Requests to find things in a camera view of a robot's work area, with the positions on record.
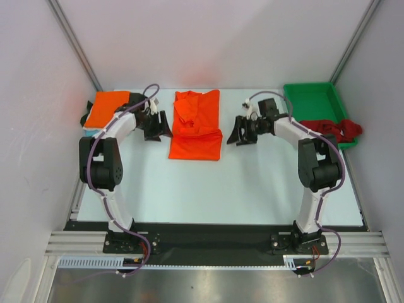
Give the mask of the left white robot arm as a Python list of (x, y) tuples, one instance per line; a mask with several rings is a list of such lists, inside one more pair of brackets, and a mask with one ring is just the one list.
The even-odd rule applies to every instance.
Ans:
[(117, 244), (124, 251), (135, 251), (140, 238), (133, 233), (133, 216), (121, 194), (124, 167), (119, 146), (135, 130), (145, 141), (172, 138), (165, 111), (158, 110), (155, 94), (127, 92), (128, 100), (114, 109), (112, 117), (93, 136), (79, 140), (80, 179), (101, 200), (108, 218), (108, 229), (120, 233)]

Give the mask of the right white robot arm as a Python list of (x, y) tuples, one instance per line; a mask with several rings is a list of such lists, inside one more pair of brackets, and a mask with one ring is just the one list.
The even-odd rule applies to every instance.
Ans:
[(235, 118), (228, 145), (251, 145), (258, 142), (259, 135), (272, 134), (297, 149), (297, 172), (304, 194), (291, 245), (296, 252), (306, 253), (321, 232), (321, 209), (327, 195), (338, 190), (345, 180), (336, 138), (310, 130), (289, 114), (281, 114), (272, 98), (257, 106), (248, 98), (242, 107), (246, 115)]

